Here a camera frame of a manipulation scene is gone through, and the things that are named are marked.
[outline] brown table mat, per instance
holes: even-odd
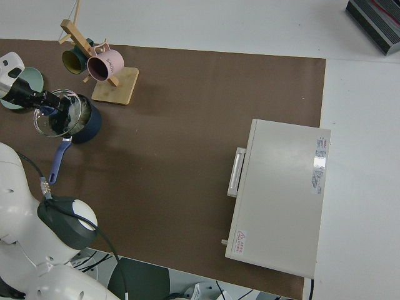
[[[95,82],[73,75],[56,41],[0,39],[39,69],[45,88],[90,98]],[[100,133],[65,154],[54,194],[95,211],[120,255],[301,299],[303,278],[224,257],[235,200],[227,197],[236,147],[253,118],[319,126],[325,60],[114,46],[139,78],[128,106],[95,102]],[[36,132],[32,111],[0,107],[0,141],[49,174],[61,138]],[[37,176],[25,167],[32,193]],[[109,251],[99,237],[94,248]]]

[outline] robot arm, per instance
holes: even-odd
[[[64,201],[72,213],[97,224],[87,204],[74,198]],[[0,143],[0,296],[23,299],[26,295],[28,300],[118,300],[69,264],[96,236],[88,237],[94,229],[73,217],[60,216],[62,221],[54,222],[57,214],[44,217],[46,209],[38,209],[42,204],[31,195],[16,152]],[[81,243],[75,241],[80,236]]]
[[[15,52],[0,57],[0,98],[24,108],[57,109],[57,96],[48,91],[33,91],[25,80],[19,78],[24,69],[24,63]]]

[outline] black cable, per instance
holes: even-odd
[[[40,177],[44,177],[42,171],[39,169],[39,167],[33,162],[31,161],[28,157],[26,157],[25,155],[23,155],[22,153],[17,152],[17,155],[22,158],[23,160],[27,161],[29,164],[32,165],[32,167],[35,168],[35,170],[39,173]]]
[[[221,287],[219,286],[218,280],[215,280],[215,282],[217,283],[217,286],[218,286],[218,288],[219,288],[219,291],[221,292],[222,298],[224,298],[224,300],[226,300],[226,299],[225,299],[225,296],[224,296],[223,289],[221,289]]]
[[[243,299],[244,297],[246,297],[248,294],[250,294],[251,292],[253,292],[254,290],[250,290],[248,291],[246,294],[244,294],[243,296],[241,296],[238,300]]]
[[[311,288],[310,288],[310,296],[308,297],[308,300],[311,300],[313,298],[314,294],[314,280],[311,280]]]
[[[90,259],[95,255],[97,253],[97,250],[96,251],[94,251],[93,252],[93,254],[92,255],[90,255],[89,256],[89,258],[87,259],[87,260],[85,260],[85,261],[83,261],[83,262],[81,262],[80,264],[77,264],[76,266],[74,266],[74,268],[77,268],[77,267],[80,267],[80,266],[82,266],[83,264],[86,264],[88,261],[90,261]]]
[[[56,211],[58,211],[59,213],[65,214],[66,216],[70,216],[70,217],[73,217],[73,218],[76,218],[76,219],[78,219],[78,220],[81,220],[81,221],[85,222],[86,224],[92,226],[92,227],[102,236],[102,238],[107,242],[107,244],[108,244],[108,246],[110,247],[112,253],[114,254],[114,257],[115,257],[115,259],[116,259],[116,261],[117,261],[117,263],[118,263],[118,266],[119,266],[119,270],[120,270],[120,272],[121,272],[122,281],[123,281],[124,287],[125,287],[125,293],[128,293],[128,285],[126,284],[125,274],[124,274],[124,271],[123,271],[123,267],[121,266],[121,262],[120,262],[120,260],[119,260],[117,251],[115,250],[113,244],[112,244],[111,241],[108,239],[108,237],[100,230],[100,228],[98,228],[92,221],[86,219],[85,217],[82,217],[82,216],[80,216],[80,215],[78,215],[78,214],[75,214],[75,213],[73,213],[73,212],[66,211],[66,210],[64,210],[64,209],[62,209],[62,208],[60,208],[60,207],[58,207],[58,206],[54,203],[54,200],[53,200],[53,199],[45,199],[45,200],[44,200],[44,203],[45,203],[45,205],[51,206],[52,208],[54,208],[54,209],[55,209]]]
[[[96,267],[97,265],[101,264],[103,261],[106,261],[107,259],[112,258],[112,256],[109,256],[109,254],[107,253],[102,259],[100,259],[98,262],[95,262],[94,264],[88,266],[88,267],[83,267],[82,269],[79,269],[80,271],[82,271],[82,273],[86,273],[88,272],[90,269]]]
[[[39,169],[39,167],[38,167],[33,161],[31,161],[27,156],[23,155],[23,154],[20,153],[20,152],[17,152],[17,155],[18,155],[20,158],[22,158],[23,160],[27,161],[29,164],[31,164],[31,166],[39,173],[39,176],[40,176],[41,178],[44,177],[44,176],[43,176],[43,173],[42,173],[42,171]],[[56,211],[58,211],[59,213],[65,214],[66,216],[70,216],[70,217],[72,217],[72,218],[76,218],[76,219],[81,220],[81,221],[85,222],[86,224],[92,226],[92,227],[102,236],[102,238],[107,242],[107,244],[108,244],[108,246],[110,247],[112,253],[114,254],[114,257],[115,257],[115,259],[116,259],[116,261],[117,261],[117,264],[118,264],[118,266],[119,266],[119,270],[120,270],[120,272],[121,272],[122,281],[123,281],[124,287],[125,287],[125,294],[127,294],[127,293],[128,293],[128,285],[126,284],[125,274],[124,274],[124,271],[123,271],[123,267],[122,267],[122,265],[121,265],[121,262],[120,262],[120,260],[119,260],[117,251],[115,250],[113,244],[112,244],[111,241],[108,239],[108,237],[100,230],[100,228],[98,228],[93,222],[91,222],[90,220],[86,219],[85,217],[82,217],[82,216],[80,216],[80,215],[78,215],[78,214],[74,214],[73,212],[70,213],[69,211],[66,211],[66,210],[64,210],[64,209],[62,209],[62,208],[60,208],[60,207],[58,207],[58,206],[54,203],[54,200],[53,200],[53,199],[44,199],[43,202],[44,202],[45,205],[51,206],[52,208],[54,208],[54,209],[55,209]]]

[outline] green bowl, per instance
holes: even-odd
[[[34,67],[26,67],[25,70],[22,71],[19,78],[27,81],[31,89],[37,92],[41,92],[43,90],[43,77],[39,70],[35,69]],[[8,109],[21,109],[22,106],[12,104],[5,100],[0,100],[1,104],[8,108]]]

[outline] wooden mug stand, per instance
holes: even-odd
[[[59,43],[62,44],[71,38],[75,45],[85,54],[87,58],[91,57],[90,44],[75,26],[75,22],[68,19],[62,20],[61,27],[67,33]],[[133,89],[139,76],[139,69],[136,67],[124,67],[115,76],[107,81],[98,81],[92,93],[92,99],[100,102],[128,105],[131,101]]]

